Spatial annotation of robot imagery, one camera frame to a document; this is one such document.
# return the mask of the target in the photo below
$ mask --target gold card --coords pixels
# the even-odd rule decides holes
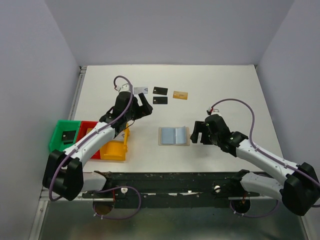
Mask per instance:
[[[174,99],[187,100],[188,99],[188,93],[184,92],[184,91],[174,91],[173,92],[173,98]]]

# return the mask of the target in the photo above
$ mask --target yellow bin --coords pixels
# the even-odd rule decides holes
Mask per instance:
[[[124,130],[124,141],[112,140],[100,148],[100,158],[102,160],[126,160],[126,152],[128,151],[127,142],[128,137],[130,136],[128,124],[126,127],[127,128]]]

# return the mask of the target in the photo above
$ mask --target white wall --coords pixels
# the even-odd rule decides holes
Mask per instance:
[[[257,73],[284,157],[312,164],[318,177],[319,68],[320,1],[296,0],[259,62]],[[307,216],[320,236],[320,209],[310,210]]]
[[[43,0],[0,2],[0,239],[25,240],[48,142],[66,118],[79,74]]]
[[[80,65],[257,64],[293,0],[46,0]]]

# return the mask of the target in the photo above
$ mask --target white table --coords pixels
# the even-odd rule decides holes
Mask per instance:
[[[75,120],[98,121],[115,104],[118,93],[113,79],[126,76],[134,87],[148,87],[146,95],[153,107],[150,116],[130,127],[125,162],[91,160],[85,172],[237,172],[259,171],[245,160],[222,152],[217,146],[159,146],[159,127],[187,126],[192,133],[195,121],[204,121],[206,110],[225,98],[247,102],[256,116],[253,140],[281,156],[281,149],[265,98],[253,65],[106,65],[88,66],[79,96]],[[154,87],[168,88],[168,104],[154,105]],[[173,91],[188,92],[188,100],[173,98]],[[231,131],[246,135],[252,121],[249,110],[238,102],[217,106]]]

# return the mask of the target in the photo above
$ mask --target purple cable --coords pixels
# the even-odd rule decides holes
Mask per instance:
[[[251,218],[251,219],[259,219],[259,218],[268,217],[271,214],[273,214],[279,208],[279,206],[280,206],[280,202],[277,200],[276,205],[274,206],[274,208],[270,212],[262,214],[262,215],[247,215],[247,214],[242,214],[242,213],[236,212],[232,201],[230,201],[230,208],[234,214],[237,214],[237,215],[245,217],[245,218]]]
[[[290,166],[290,165],[286,165],[284,162],[274,158],[273,156],[269,155],[268,153],[262,151],[261,149],[259,149],[253,139],[252,139],[252,134],[253,134],[253,131],[254,131],[254,126],[255,126],[255,113],[253,111],[253,109],[244,101],[242,100],[239,100],[239,99],[236,99],[236,98],[226,98],[226,99],[222,99],[220,101],[217,101],[215,104],[212,105],[211,109],[213,110],[214,107],[216,105],[218,105],[219,103],[222,103],[222,102],[225,102],[225,101],[235,101],[235,102],[239,102],[239,103],[242,103],[244,104],[251,112],[251,115],[252,115],[252,123],[251,123],[251,128],[250,128],[250,132],[249,132],[249,141],[252,145],[252,147],[259,153],[261,153],[262,155],[266,156],[267,158],[273,160],[274,162],[276,162],[277,164],[280,164],[282,166],[285,166],[286,168],[290,169],[290,170],[293,170],[301,175],[303,175],[304,177],[306,177],[307,179],[309,179],[311,182],[313,182],[318,188],[320,188],[320,183],[317,182],[316,180],[314,180],[312,177],[310,177],[309,175],[307,175],[306,173],[304,173],[303,171],[299,170],[299,169],[296,169],[294,168],[293,166]],[[313,205],[312,206],[313,208],[320,208],[320,205]]]
[[[132,187],[132,186],[117,186],[117,187],[113,187],[113,188],[110,188],[110,189],[107,189],[107,190],[96,191],[96,193],[107,193],[107,192],[111,192],[113,190],[122,189],[122,188],[132,189],[138,195],[139,204],[138,204],[138,207],[135,209],[135,211],[132,214],[130,214],[128,216],[124,216],[124,217],[104,216],[104,215],[98,214],[97,211],[96,211],[96,206],[93,205],[94,215],[97,215],[98,217],[103,218],[103,219],[110,219],[110,220],[125,220],[125,219],[129,219],[129,218],[133,217],[134,215],[136,215],[137,212],[140,210],[140,207],[141,207],[141,195],[138,192],[138,190],[135,189],[134,187]]]
[[[133,86],[131,84],[131,82],[129,81],[128,78],[126,78],[125,76],[121,76],[121,75],[118,75],[114,78],[113,80],[113,85],[114,85],[114,89],[116,89],[117,85],[116,85],[116,81],[118,78],[122,78],[124,80],[127,81],[127,83],[129,84],[129,90],[131,92],[131,95],[130,95],[130,99],[129,99],[129,102],[127,104],[127,106],[125,107],[125,109],[123,110],[123,112],[117,117],[115,118],[113,121],[109,122],[107,125],[99,128],[97,131],[100,132],[101,130],[104,130],[106,129],[107,127],[109,127],[110,125],[114,124],[116,121],[118,121],[128,110],[128,108],[130,107],[130,104],[132,102],[132,99],[134,97],[134,94],[133,94]],[[95,134],[97,134],[97,132],[92,132],[91,134],[87,135],[84,137],[83,141],[81,143],[79,143],[79,145],[77,146],[78,148],[80,148],[83,144],[85,144],[90,138],[92,138]],[[52,201],[52,202],[55,202],[59,199],[61,199],[61,196],[58,196],[57,198],[53,198],[52,196],[52,193],[53,193],[53,189],[54,189],[54,183],[56,181],[56,178],[59,174],[59,171],[60,169],[62,168],[62,166],[65,164],[65,162],[68,160],[68,158],[74,154],[76,152],[76,149],[73,149],[62,161],[61,163],[59,164],[59,166],[57,167],[57,169],[55,170],[54,172],[54,175],[52,177],[52,180],[51,180],[51,183],[50,183],[50,186],[49,186],[49,199]]]

